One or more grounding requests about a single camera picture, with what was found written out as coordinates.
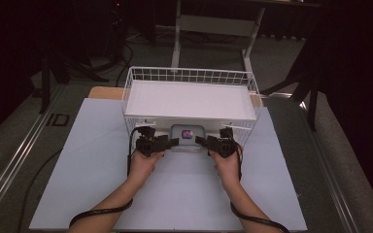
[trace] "white surface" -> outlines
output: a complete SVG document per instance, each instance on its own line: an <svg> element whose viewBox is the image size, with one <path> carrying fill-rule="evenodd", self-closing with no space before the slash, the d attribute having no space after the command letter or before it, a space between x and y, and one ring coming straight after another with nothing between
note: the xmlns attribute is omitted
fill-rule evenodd
<svg viewBox="0 0 373 233"><path fill-rule="evenodd" d="M132 82L125 115L256 120L244 85L139 80Z"/></svg>
<svg viewBox="0 0 373 233"><path fill-rule="evenodd" d="M73 216L92 208L125 180L128 136L120 104L119 100L84 100L31 229L67 229ZM266 108L244 156L242 184L260 208L289 230L306 230ZM115 229L241 229L213 166L206 153L168 150Z"/></svg>

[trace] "forearm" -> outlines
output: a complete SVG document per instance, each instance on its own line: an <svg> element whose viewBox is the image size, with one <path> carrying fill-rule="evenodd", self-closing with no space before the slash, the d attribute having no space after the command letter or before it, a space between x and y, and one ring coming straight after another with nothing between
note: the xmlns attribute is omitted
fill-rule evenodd
<svg viewBox="0 0 373 233"><path fill-rule="evenodd" d="M232 205L234 205L235 209L240 214L269 219L262 209L251 199L247 191L243 186L241 186L240 183L225 185L224 188ZM243 220L241 218L240 221L245 232L281 232L275 227Z"/></svg>
<svg viewBox="0 0 373 233"><path fill-rule="evenodd" d="M124 182L92 210L124 206L135 196L138 190L137 185ZM69 232L111 232L121 214L122 212L81 218L72 225Z"/></svg>

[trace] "metal stand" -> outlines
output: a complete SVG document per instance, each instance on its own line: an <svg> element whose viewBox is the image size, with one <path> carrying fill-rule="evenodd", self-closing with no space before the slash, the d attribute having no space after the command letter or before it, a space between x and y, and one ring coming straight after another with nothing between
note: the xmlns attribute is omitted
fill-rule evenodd
<svg viewBox="0 0 373 233"><path fill-rule="evenodd" d="M177 17L175 22L175 46L172 54L172 68L178 68L180 64L180 35L181 30L217 33L224 35L246 36L250 37L250 43L245 50L242 50L245 70L252 72L253 67L250 61L250 54L262 21L265 8L260 8L257 13L256 21L215 18L215 17L197 17L181 14L181 0L177 1Z"/></svg>

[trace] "hand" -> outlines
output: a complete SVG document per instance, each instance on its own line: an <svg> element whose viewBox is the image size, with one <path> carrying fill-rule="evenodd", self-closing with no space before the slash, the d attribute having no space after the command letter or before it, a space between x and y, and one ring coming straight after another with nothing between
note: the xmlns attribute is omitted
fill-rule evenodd
<svg viewBox="0 0 373 233"><path fill-rule="evenodd" d="M146 157L138 150L135 150L132 154L130 172L126 181L134 184L138 189L141 188L155 169L155 163L162 156L163 151L153 153L150 157Z"/></svg>
<svg viewBox="0 0 373 233"><path fill-rule="evenodd" d="M238 150L242 153L241 146L238 146ZM227 158L221 157L219 153L212 150L209 153L216 162L215 169L218 170L223 188L227 189L232 185L239 184L240 158L237 152L232 153Z"/></svg>

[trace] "black cable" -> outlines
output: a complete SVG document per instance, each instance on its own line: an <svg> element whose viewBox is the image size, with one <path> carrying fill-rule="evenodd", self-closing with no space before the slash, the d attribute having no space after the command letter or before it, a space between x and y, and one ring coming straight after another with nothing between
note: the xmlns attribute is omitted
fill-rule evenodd
<svg viewBox="0 0 373 233"><path fill-rule="evenodd" d="M44 169L44 167L52 160L54 159L57 155L59 155L60 153L62 152L62 149L55 152L53 155L51 155L47 161L45 161L45 163L39 168L38 172L35 174L35 176L32 178L32 181L31 183L29 184L29 187L26 191L26 194L25 194L25 197L23 198L23 204L22 204L22 210L20 212L20 217L19 217L19 222L17 223L17 233L20 233L20 229L22 227L22 222L23 222L23 215L25 213L25 207L26 207L26 201L28 200L28 196L29 196L29 192L32 188L32 185L33 183L35 182L36 178L38 177L38 175L41 173L42 169Z"/></svg>
<svg viewBox="0 0 373 233"><path fill-rule="evenodd" d="M119 82L119 80L120 80L120 77L121 77L122 74L123 74L123 71L125 71L126 68L130 68L130 67L131 67L131 65L130 65L129 62L131 62L132 57L133 57L133 54L134 54L133 49L132 49L129 45L127 45L127 44L124 44L124 45L125 45L127 48L129 48L130 56L129 56L129 59L128 59L128 60L126 60L126 58L125 58L124 56L122 56L122 61L125 63L125 65L122 67L122 70L119 72L119 74L118 74L118 76L117 76L117 81L116 81L116 83L115 83L115 87L118 87L118 82Z"/></svg>
<svg viewBox="0 0 373 233"><path fill-rule="evenodd" d="M126 158L126 176L129 176L129 171L131 169L131 160L132 160L132 138L134 136L135 131L137 131L139 127L135 127L131 134L129 135L129 151Z"/></svg>
<svg viewBox="0 0 373 233"><path fill-rule="evenodd" d="M239 178L239 181L241 181L241 178L242 178L241 166L242 166L242 160L244 159L244 154L239 152L238 149L240 149L241 151L242 149L241 149L241 146L237 142L235 142L234 136L231 135L227 130L224 132L228 134L228 140L231 141L235 147L235 152L237 153L237 158L238 158L238 178Z"/></svg>
<svg viewBox="0 0 373 233"><path fill-rule="evenodd" d="M68 64L65 64L65 66L68 68L68 71L69 71L69 73L72 75L72 76L78 76L78 75L76 75L76 73L78 73L78 72L76 72L76 73L74 73L74 71L76 71L73 67L71 67L71 66L68 66ZM103 75L106 75L106 74L108 74L108 73L111 73L111 72L113 72L114 70L116 70L119 66L124 66L124 65L121 65L121 64L114 64L114 65L111 65L110 66L110 68L109 69L107 69L107 67L105 67L105 68L102 68L102 70L99 70L99 71L92 71L91 70L91 68L86 68L86 69L88 69L89 71L91 71L91 72L94 72L94 74L96 74L96 75L98 75L98 76L103 76ZM71 80L83 80L83 79L85 79L85 78L82 78L82 79L80 79L80 77L71 77Z"/></svg>
<svg viewBox="0 0 373 233"><path fill-rule="evenodd" d="M102 64L102 65L95 66L95 67L86 67L86 69L88 71L91 71L91 72L94 72L94 73L98 74L98 73L103 72L105 70L113 69L114 67L117 67L118 62L119 62L119 59L117 58L116 55L114 55L114 56L112 56L110 61L107 62L106 64Z"/></svg>
<svg viewBox="0 0 373 233"><path fill-rule="evenodd" d="M82 212L82 213L74 216L74 218L72 218L71 222L69 223L69 228L71 228L71 226L75 222L77 222L79 219L84 218L84 217L88 217L88 216L100 216L100 215L106 215L106 214L113 214L113 213L123 212L123 211L129 209L129 207L132 206L132 202L133 202L133 199L131 199L128 203L126 203L124 206L121 206L121 207Z"/></svg>
<svg viewBox="0 0 373 233"><path fill-rule="evenodd" d="M237 211L237 209L235 209L235 207L234 207L234 205L232 205L232 203L231 203L231 210L232 210L232 213L234 213L234 215L236 215L237 217L239 217L243 220L248 220L248 221L256 222L256 223L263 224L263 225L269 225L269 226L280 229L282 232L289 233L289 231L282 224L280 224L276 221L268 220L268 219L261 218L261 217L256 217L256 216L242 215L241 213L239 213Z"/></svg>

